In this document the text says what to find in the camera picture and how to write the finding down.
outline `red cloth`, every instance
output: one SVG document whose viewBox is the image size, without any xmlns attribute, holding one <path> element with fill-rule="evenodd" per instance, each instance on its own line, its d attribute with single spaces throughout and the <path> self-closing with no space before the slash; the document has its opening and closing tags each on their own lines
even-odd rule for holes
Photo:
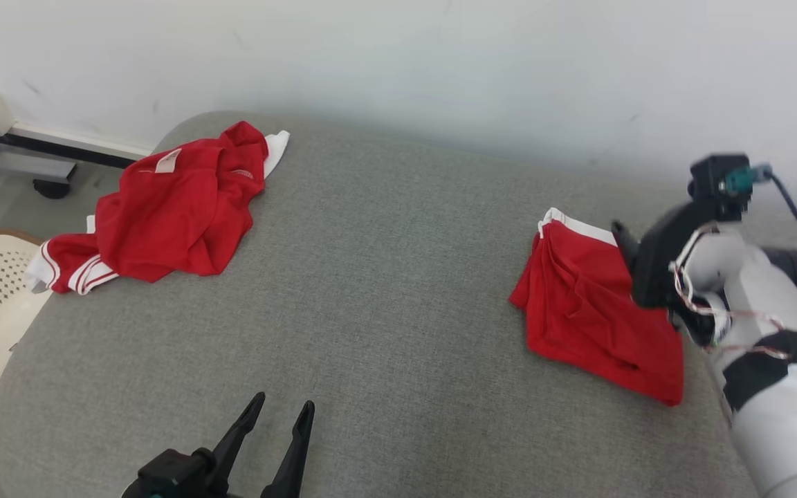
<svg viewBox="0 0 797 498">
<path fill-rule="evenodd" d="M 137 161 L 119 192 L 98 201 L 95 233 L 42 246 L 42 280 L 85 294 L 118 275 L 154 282 L 175 269 L 221 273 L 253 224 L 248 203 L 264 188 L 268 154 L 262 133 L 238 122 L 219 138 Z"/>
<path fill-rule="evenodd" d="M 630 297 L 632 278 L 616 246 L 553 221 L 534 236 L 510 302 L 525 310 L 528 347 L 547 358 L 647 394 L 681 402 L 681 338 L 665 310 Z"/>
</svg>

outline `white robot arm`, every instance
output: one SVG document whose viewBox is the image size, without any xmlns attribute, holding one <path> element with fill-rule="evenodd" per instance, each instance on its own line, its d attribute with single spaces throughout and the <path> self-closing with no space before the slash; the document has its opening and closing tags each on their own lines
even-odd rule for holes
<svg viewBox="0 0 797 498">
<path fill-rule="evenodd" d="M 620 223 L 614 237 L 636 303 L 665 306 L 702 348 L 759 495 L 797 498 L 797 251 L 747 245 L 725 223 L 740 220 L 752 192 L 747 182 L 728 188 L 740 171 L 758 174 L 746 156 L 703 160 L 692 167 L 692 202 L 640 245 Z"/>
</svg>

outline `shirt tag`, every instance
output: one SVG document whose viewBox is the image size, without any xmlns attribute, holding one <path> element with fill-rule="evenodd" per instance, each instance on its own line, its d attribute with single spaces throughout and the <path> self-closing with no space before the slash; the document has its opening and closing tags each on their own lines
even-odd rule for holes
<svg viewBox="0 0 797 498">
<path fill-rule="evenodd" d="M 174 173 L 174 167 L 177 165 L 177 154 L 180 154 L 180 149 L 168 152 L 163 158 L 156 163 L 156 173 Z"/>
</svg>

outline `gray cushion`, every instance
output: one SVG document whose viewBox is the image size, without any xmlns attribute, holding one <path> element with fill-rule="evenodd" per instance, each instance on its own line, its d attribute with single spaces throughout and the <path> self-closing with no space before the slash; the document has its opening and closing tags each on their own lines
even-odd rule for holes
<svg viewBox="0 0 797 498">
<path fill-rule="evenodd" d="M 753 494 L 695 352 L 670 409 L 529 352 L 506 301 L 548 208 L 640 232 L 683 185 L 247 113 L 197 116 L 159 150 L 243 119 L 291 142 L 223 275 L 54 296 L 26 332 L 0 382 L 7 494 L 120 495 L 165 448 L 212 447 L 257 391 L 232 477 L 246 497 L 275 476 L 307 399 L 304 496 Z M 787 217 L 747 223 L 797 243 Z"/>
</svg>

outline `wire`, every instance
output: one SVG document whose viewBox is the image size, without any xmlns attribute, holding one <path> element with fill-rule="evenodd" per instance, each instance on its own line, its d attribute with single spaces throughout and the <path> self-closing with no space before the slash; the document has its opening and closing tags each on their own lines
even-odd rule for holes
<svg viewBox="0 0 797 498">
<path fill-rule="evenodd" d="M 684 306 L 690 309 L 690 311 L 695 312 L 698 315 L 727 317 L 729 322 L 728 326 L 730 326 L 731 319 L 745 317 L 769 322 L 778 330 L 783 330 L 783 321 L 779 319 L 778 316 L 763 313 L 761 311 L 753 311 L 750 309 L 733 311 L 727 309 L 716 309 L 712 308 L 712 306 L 699 305 L 693 300 L 693 282 L 690 280 L 689 275 L 687 275 L 686 260 L 690 255 L 690 252 L 693 251 L 693 246 L 695 246 L 699 241 L 699 238 L 704 236 L 706 233 L 715 232 L 717 227 L 718 224 L 716 223 L 707 223 L 702 227 L 699 227 L 699 229 L 696 229 L 695 232 L 690 236 L 690 239 L 687 241 L 686 245 L 684 245 L 680 255 L 678 255 L 678 258 L 676 258 L 676 261 L 671 262 L 670 271 L 673 273 L 676 294 L 678 294 L 678 297 L 681 298 Z M 711 347 L 718 347 L 718 344 L 721 342 L 722 338 L 724 338 L 724 332 L 727 332 L 727 330 L 717 331 L 712 334 Z"/>
<path fill-rule="evenodd" d="M 771 170 L 768 169 L 764 171 L 764 177 L 766 179 L 771 180 L 771 182 L 773 182 L 774 185 L 777 185 L 777 190 L 779 190 L 780 195 L 783 196 L 783 200 L 787 202 L 789 211 L 791 211 L 791 215 L 793 215 L 795 221 L 797 221 L 797 205 L 795 205 L 795 201 L 791 199 L 791 195 L 789 195 L 789 190 L 785 189 L 785 185 L 783 184 L 783 182 L 781 182 L 781 180 L 775 174 L 773 174 Z"/>
<path fill-rule="evenodd" d="M 765 346 L 742 346 L 742 344 L 732 344 L 731 346 L 722 346 L 719 347 L 722 353 L 726 353 L 728 351 L 737 351 L 737 350 L 745 350 L 747 353 L 764 353 L 767 356 L 771 356 L 771 358 L 777 358 L 778 360 L 788 360 L 791 358 L 791 354 L 788 354 L 785 351 L 781 351 L 779 349 L 773 347 L 765 347 Z"/>
</svg>

